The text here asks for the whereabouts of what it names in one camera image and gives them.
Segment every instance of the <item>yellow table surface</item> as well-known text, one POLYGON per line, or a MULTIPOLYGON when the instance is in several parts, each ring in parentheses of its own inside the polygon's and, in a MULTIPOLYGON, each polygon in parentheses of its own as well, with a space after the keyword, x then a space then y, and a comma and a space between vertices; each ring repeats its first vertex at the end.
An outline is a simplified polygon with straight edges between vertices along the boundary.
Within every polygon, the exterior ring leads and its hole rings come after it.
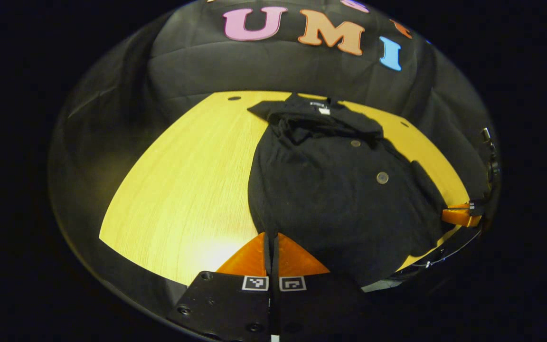
MULTIPOLYGON (((181 284, 191 284, 200 271, 216 271, 257 236, 248 207, 248 178, 267 121, 247 108, 290 95, 214 93, 185 113, 126 175, 109 204, 100 239, 139 266, 181 284), (236 96, 241 99, 229 100, 236 96)), ((447 205, 468 202, 453 167, 408 121, 360 104, 341 104, 378 121, 404 156, 419 160, 447 205)), ((440 238, 438 246, 457 229, 440 238)), ((399 270, 421 257, 408 256, 399 270)))

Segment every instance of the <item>black polo shirt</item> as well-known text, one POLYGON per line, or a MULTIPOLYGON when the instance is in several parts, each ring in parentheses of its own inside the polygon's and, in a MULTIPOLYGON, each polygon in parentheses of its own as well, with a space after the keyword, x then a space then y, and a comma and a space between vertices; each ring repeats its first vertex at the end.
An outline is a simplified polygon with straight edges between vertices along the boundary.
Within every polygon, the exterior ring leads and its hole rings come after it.
POLYGON ((330 271, 366 286, 435 247, 451 228, 427 173, 373 119, 296 93, 249 111, 269 123, 249 178, 258 232, 281 232, 330 271))

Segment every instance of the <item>letter m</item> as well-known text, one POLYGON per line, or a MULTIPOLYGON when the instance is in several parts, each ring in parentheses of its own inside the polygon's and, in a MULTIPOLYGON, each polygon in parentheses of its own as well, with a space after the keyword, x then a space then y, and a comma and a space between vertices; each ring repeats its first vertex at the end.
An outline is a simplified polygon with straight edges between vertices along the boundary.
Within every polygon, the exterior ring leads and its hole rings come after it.
POLYGON ((322 41, 318 38, 318 34, 321 34, 329 48, 332 48, 339 39, 343 39, 338 46, 339 50, 356 56, 362 55, 362 50, 360 50, 360 36, 364 32, 362 26, 344 21, 335 28, 324 13, 302 9, 301 14, 306 17, 305 34, 299 37, 301 43, 321 45, 322 41))

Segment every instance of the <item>mounting hole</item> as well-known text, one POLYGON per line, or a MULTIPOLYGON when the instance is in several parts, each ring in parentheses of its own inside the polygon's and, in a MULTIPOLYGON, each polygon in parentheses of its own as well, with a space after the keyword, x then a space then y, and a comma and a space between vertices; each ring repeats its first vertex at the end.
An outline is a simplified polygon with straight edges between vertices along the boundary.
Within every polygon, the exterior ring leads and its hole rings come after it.
POLYGON ((221 341, 221 338, 218 335, 215 335, 214 333, 205 333, 204 336, 208 338, 212 338, 213 340, 221 341))
POLYGON ((212 273, 210 272, 204 272, 202 273, 202 275, 200 275, 202 277, 202 279, 204 279, 205 281, 209 281, 210 279, 212 279, 212 273))
POLYGON ((249 325, 246 325, 246 330, 251 333, 260 333, 263 331, 263 326, 258 323, 250 323, 249 325))
POLYGON ((186 306, 179 306, 176 310, 184 316, 188 316, 191 313, 191 309, 186 306))
POLYGON ((284 330, 287 333, 299 333, 303 329, 303 326, 298 323, 289 323, 284 327, 284 330))

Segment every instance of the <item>pink letter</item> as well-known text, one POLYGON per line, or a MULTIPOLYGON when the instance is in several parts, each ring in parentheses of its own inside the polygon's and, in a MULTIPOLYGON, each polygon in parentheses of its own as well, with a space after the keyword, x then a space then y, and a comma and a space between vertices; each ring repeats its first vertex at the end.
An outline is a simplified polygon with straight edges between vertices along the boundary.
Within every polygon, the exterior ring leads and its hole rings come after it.
POLYGON ((246 17, 252 13, 252 9, 236 9, 225 13, 225 35, 229 39, 238 41, 262 40, 273 37, 280 29, 282 13, 288 11, 284 7, 263 7, 262 12, 267 13, 265 27, 258 31, 246 30, 246 17))
POLYGON ((364 13, 369 13, 369 10, 367 7, 365 7, 363 4, 359 2, 355 2, 354 0, 341 0, 341 3, 345 6, 351 7, 353 9, 357 9, 358 11, 362 11, 364 13))

